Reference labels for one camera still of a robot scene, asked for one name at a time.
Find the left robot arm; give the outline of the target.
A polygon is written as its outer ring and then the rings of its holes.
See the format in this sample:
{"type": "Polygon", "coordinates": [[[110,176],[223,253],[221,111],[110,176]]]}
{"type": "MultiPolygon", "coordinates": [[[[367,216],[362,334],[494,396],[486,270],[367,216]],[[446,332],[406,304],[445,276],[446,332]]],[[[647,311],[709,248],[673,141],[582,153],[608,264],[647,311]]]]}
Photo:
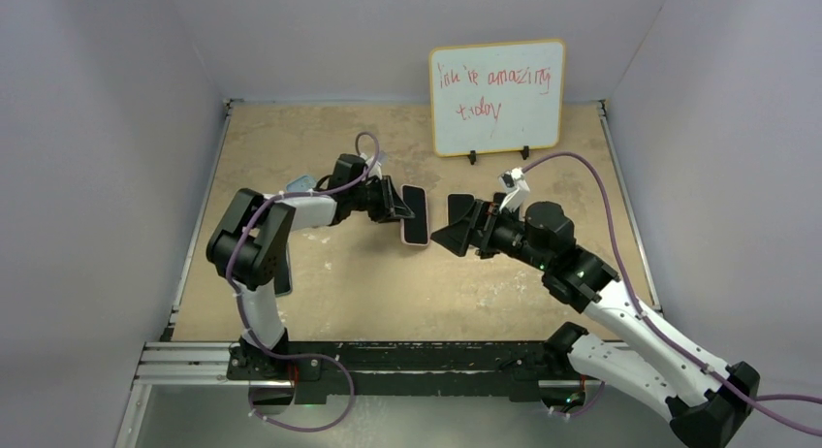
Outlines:
{"type": "Polygon", "coordinates": [[[375,223],[416,220],[378,158],[341,154],[332,172],[311,188],[264,194],[239,189],[206,246],[206,258],[233,290],[243,327],[241,341],[256,349],[251,366],[266,379],[288,369],[287,330],[278,296],[291,289],[292,233],[340,224],[354,212],[375,223]]]}

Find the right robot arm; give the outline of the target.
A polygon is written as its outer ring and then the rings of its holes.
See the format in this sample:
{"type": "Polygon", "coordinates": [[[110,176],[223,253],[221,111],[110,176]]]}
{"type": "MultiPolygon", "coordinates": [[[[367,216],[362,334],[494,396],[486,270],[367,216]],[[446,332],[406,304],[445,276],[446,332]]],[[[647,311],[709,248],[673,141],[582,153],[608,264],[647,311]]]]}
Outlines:
{"type": "Polygon", "coordinates": [[[539,270],[551,296],[614,333],[614,348],[566,322],[544,343],[544,363],[558,377],[573,371],[602,380],[660,415],[688,447],[725,447],[752,409],[758,390],[751,365],[730,365],[704,350],[641,301],[617,271],[578,245],[561,205],[538,202],[524,215],[477,200],[431,239],[463,257],[504,254],[539,270]]]}

